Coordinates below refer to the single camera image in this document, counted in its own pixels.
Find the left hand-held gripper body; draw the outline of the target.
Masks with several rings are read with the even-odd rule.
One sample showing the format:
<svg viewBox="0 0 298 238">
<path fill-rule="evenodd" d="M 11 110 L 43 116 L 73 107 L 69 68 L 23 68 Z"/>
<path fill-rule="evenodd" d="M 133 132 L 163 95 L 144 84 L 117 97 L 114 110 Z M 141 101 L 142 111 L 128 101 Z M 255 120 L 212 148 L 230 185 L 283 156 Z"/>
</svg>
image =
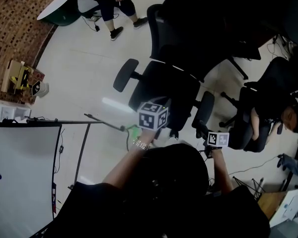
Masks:
<svg viewBox="0 0 298 238">
<path fill-rule="evenodd" d="M 156 97 L 142 102 L 137 113 L 139 115 L 138 127 L 157 132 L 168 125 L 171 99 Z"/>
</svg>

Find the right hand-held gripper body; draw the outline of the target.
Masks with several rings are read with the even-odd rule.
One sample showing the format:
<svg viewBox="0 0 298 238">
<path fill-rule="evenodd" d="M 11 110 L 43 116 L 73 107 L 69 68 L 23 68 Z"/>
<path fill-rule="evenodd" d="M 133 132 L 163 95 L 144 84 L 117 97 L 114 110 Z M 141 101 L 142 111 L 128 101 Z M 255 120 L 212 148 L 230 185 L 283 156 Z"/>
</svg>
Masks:
<svg viewBox="0 0 298 238">
<path fill-rule="evenodd" d="M 206 125 L 202 121 L 198 121 L 195 124 L 196 137 L 204 139 L 206 146 L 211 147 L 227 147 L 229 144 L 228 132 L 214 132 L 208 130 Z"/>
</svg>

